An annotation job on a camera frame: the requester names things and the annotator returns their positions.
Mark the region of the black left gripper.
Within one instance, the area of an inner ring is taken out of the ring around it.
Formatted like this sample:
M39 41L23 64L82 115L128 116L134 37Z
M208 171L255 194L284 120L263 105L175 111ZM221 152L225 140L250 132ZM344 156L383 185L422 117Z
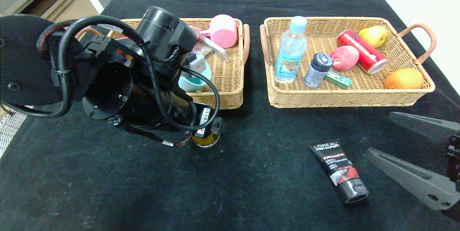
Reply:
M193 136L204 138L206 135L222 134L225 132L225 121L221 117L211 119L214 109L203 103L196 103L194 100L185 93L169 92L168 113L174 121L172 125L179 131L191 132ZM181 126L200 126L206 124L204 128L189 130Z

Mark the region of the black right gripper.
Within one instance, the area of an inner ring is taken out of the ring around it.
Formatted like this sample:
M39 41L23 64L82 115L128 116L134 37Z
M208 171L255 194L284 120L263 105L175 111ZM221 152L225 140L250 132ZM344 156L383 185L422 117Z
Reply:
M459 123L403 112L391 112L389 120L426 137L436 144L449 142L444 151L444 156L447 158L446 176L426 170L375 148L369 148L366 151L367 159L430 209L442 210L444 215L459 222Z

